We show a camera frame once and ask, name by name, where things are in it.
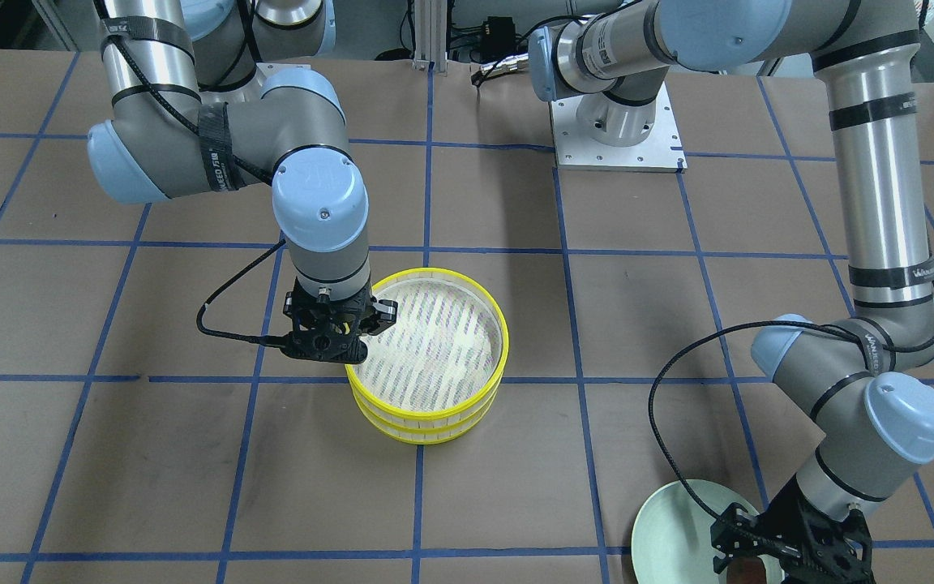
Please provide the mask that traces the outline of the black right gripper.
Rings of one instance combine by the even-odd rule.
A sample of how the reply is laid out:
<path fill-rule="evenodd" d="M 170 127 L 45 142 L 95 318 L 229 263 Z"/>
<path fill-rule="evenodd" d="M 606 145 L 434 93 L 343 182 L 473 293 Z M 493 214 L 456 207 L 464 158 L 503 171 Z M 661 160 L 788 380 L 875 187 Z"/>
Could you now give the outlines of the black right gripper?
<path fill-rule="evenodd" d="M 292 320 L 295 341 L 349 341 L 391 328 L 399 318 L 399 303 L 375 297 L 370 285 L 338 299 L 331 287 L 304 287 L 297 281 L 285 297 L 283 314 Z"/>

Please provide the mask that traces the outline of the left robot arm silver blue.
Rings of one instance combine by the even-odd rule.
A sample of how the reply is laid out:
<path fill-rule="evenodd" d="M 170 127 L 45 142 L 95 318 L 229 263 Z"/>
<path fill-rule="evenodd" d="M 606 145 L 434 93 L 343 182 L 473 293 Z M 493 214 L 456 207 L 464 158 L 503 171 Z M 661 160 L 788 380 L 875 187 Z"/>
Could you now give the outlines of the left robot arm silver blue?
<path fill-rule="evenodd" d="M 775 496 L 844 521 L 874 511 L 934 461 L 934 389 L 909 370 L 934 363 L 934 255 L 924 211 L 908 1 L 634 1 L 529 34 L 538 97 L 612 97 L 675 64 L 722 71 L 807 54 L 825 85 L 850 317 L 777 318 L 752 361 L 823 431 Z"/>

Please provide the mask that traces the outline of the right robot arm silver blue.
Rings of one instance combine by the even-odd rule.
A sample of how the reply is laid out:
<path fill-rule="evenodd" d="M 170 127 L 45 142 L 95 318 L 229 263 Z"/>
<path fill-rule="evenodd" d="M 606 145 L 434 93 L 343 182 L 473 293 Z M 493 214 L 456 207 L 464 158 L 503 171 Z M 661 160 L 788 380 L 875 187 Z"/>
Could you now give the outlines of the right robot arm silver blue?
<path fill-rule="evenodd" d="M 88 133 L 94 177 L 126 204 L 262 183 L 295 266 L 298 346 L 378 335 L 397 304 L 371 294 L 368 195 L 333 86 L 263 57 L 333 44 L 330 1 L 96 1 L 114 115 Z"/>

